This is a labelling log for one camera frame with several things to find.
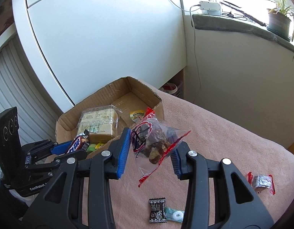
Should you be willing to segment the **clear pack of crackers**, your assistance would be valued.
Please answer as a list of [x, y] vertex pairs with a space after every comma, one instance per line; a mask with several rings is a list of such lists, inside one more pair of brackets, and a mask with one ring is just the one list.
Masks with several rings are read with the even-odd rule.
[[118, 134], [118, 120], [121, 110], [113, 105], [86, 109], [77, 124], [77, 134], [89, 131], [90, 143], [106, 143]]

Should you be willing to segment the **snickers chocolate bar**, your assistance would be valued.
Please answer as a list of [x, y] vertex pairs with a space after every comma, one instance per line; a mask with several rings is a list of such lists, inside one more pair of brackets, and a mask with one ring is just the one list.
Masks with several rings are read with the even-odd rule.
[[71, 142], [71, 144], [67, 148], [66, 154], [76, 152], [78, 150], [86, 151], [89, 145], [90, 145], [89, 131], [85, 129], [84, 132], [78, 134], [74, 138], [74, 140]]

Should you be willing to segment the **potted green plant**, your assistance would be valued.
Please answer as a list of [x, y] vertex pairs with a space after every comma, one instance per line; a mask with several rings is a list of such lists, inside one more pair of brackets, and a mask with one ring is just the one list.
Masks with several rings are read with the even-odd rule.
[[293, 41], [290, 36], [290, 25], [294, 22], [294, 6], [291, 0], [266, 0], [273, 4], [268, 8], [269, 23], [266, 29], [287, 41]]

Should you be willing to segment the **pale green round candy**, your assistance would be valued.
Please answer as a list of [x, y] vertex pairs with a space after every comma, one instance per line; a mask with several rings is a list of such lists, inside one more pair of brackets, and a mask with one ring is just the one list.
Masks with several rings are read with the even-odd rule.
[[166, 214], [166, 218], [169, 221], [182, 223], [184, 218], [184, 211], [182, 210], [176, 210], [169, 207], [164, 208], [164, 212]]

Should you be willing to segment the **red clear bag dark snack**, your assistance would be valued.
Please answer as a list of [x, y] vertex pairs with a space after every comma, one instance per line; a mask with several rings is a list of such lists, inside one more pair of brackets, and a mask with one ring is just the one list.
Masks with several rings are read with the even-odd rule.
[[130, 134], [135, 162], [141, 173], [139, 187], [190, 132], [167, 126], [156, 117], [153, 109], [147, 108], [144, 117], [133, 127]]

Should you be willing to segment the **white power adapter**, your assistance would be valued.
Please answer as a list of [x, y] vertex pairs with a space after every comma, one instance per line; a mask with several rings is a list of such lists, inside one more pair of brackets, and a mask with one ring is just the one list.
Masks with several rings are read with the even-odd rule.
[[221, 16], [221, 5], [216, 2], [201, 1], [200, 10], [204, 15]]

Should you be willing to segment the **small yellow sachet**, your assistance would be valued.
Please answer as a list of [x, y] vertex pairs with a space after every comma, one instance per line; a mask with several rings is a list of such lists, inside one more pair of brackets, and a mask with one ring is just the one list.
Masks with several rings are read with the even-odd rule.
[[140, 122], [145, 116], [145, 111], [144, 110], [136, 110], [130, 112], [130, 118], [134, 123]]

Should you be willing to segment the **small red wrapped candy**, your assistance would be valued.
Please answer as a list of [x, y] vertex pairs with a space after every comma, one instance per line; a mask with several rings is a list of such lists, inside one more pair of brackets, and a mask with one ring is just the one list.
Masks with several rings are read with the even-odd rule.
[[272, 175], [260, 175], [254, 174], [253, 172], [247, 173], [247, 181], [254, 191], [260, 194], [263, 191], [268, 190], [270, 195], [275, 195], [275, 184]]

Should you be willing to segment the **white refrigerator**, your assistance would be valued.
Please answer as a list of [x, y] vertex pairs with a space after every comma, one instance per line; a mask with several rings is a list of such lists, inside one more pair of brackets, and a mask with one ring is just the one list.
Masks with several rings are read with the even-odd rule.
[[161, 87], [186, 66], [181, 0], [12, 0], [20, 43], [66, 112], [120, 77]]

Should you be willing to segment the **brown cardboard box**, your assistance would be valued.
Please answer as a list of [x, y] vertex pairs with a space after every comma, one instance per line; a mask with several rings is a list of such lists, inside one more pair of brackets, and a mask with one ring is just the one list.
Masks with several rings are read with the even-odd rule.
[[89, 131], [91, 144], [104, 145], [88, 155], [92, 158], [108, 148], [125, 127], [133, 128], [138, 119], [132, 113], [152, 108], [164, 120], [162, 99], [148, 85], [133, 77], [121, 77], [99, 89], [71, 108], [56, 122], [56, 141], [64, 143]]

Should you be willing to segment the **black patterned candy wrapper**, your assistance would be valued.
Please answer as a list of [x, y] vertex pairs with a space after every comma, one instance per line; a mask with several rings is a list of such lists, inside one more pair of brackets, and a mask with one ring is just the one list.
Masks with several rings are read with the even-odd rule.
[[167, 216], [164, 210], [166, 198], [152, 198], [148, 203], [151, 207], [149, 223], [166, 223]]

